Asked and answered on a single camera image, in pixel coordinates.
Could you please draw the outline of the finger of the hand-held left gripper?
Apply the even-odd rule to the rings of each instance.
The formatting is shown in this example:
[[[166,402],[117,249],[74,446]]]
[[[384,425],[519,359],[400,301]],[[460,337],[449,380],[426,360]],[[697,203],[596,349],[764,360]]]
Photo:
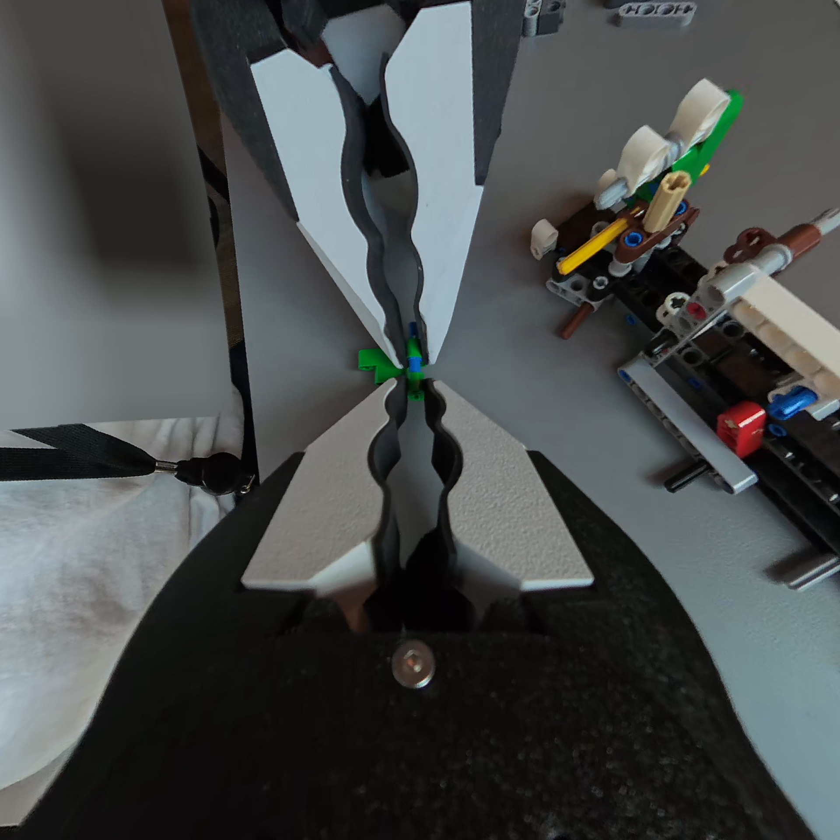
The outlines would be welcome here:
[[[421,8],[381,63],[385,121],[416,185],[415,315],[435,364],[454,316],[484,188],[476,183],[472,5]]]
[[[297,227],[372,339],[406,367],[403,321],[385,278],[385,237],[366,198],[361,99],[335,66],[316,67],[292,49],[250,70]]]

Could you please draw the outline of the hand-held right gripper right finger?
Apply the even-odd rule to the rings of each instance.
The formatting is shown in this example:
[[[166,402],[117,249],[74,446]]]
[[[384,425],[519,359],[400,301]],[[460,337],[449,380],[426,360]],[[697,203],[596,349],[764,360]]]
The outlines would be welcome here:
[[[594,572],[527,447],[441,380],[424,388],[442,483],[443,584],[465,598],[472,621],[498,601],[592,587]]]

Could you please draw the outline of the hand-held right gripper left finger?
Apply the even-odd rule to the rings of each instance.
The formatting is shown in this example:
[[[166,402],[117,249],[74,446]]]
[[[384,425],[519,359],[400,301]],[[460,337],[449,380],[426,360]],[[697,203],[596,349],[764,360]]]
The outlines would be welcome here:
[[[401,457],[403,382],[380,385],[305,450],[241,578],[252,591],[335,601],[350,629],[396,572],[400,536],[387,479]]]

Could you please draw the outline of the green lego axle connector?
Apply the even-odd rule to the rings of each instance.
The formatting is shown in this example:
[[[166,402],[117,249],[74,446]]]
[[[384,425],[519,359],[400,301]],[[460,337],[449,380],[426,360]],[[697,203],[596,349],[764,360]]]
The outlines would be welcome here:
[[[365,349],[358,352],[359,371],[371,373],[375,385],[382,385],[403,376],[403,368],[394,364],[389,356],[379,348]]]

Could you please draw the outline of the green lego piece blue pin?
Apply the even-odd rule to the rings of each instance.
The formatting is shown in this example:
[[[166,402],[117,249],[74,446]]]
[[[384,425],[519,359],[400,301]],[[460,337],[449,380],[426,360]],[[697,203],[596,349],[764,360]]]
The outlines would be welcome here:
[[[405,371],[407,398],[413,402],[424,400],[424,354],[415,321],[408,324],[406,341],[407,367]]]

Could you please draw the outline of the grey lego connector piece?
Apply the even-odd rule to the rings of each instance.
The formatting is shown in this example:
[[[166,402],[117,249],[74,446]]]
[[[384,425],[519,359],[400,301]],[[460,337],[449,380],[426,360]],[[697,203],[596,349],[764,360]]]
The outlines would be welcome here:
[[[526,1],[521,36],[534,38],[556,34],[564,22],[566,1]]]

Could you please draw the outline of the grey lego liftarm with holes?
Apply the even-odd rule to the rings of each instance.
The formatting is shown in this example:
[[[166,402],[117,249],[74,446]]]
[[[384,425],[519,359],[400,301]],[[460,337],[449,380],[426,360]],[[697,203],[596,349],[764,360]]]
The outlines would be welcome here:
[[[697,4],[689,1],[631,2],[621,5],[613,15],[619,28],[677,29],[689,26],[697,12]]]

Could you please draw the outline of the grey lego beam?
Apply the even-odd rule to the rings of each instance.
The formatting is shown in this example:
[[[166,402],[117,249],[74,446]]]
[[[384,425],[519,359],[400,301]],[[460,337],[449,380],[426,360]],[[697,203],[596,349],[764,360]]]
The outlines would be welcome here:
[[[803,592],[838,572],[838,553],[813,550],[792,553],[772,563],[765,571],[772,582],[793,592]]]

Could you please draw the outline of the lego technic model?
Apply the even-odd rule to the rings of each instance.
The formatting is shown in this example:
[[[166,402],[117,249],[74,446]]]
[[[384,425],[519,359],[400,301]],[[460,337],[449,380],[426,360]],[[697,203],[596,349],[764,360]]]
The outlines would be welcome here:
[[[742,105],[700,79],[665,134],[628,139],[588,204],[532,227],[530,251],[575,306],[563,339],[608,301],[646,329],[617,373],[688,454],[668,492],[703,476],[732,495],[757,487],[815,551],[838,553],[838,328],[779,281],[838,229],[838,209],[779,235],[748,227],[711,267],[683,247],[700,215],[688,191]]]

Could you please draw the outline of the white shirt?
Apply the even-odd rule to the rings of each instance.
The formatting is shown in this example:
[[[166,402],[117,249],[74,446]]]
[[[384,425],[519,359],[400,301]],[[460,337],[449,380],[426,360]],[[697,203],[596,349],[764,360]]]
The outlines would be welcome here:
[[[75,748],[162,586],[234,505],[160,474],[2,483],[3,835]]]

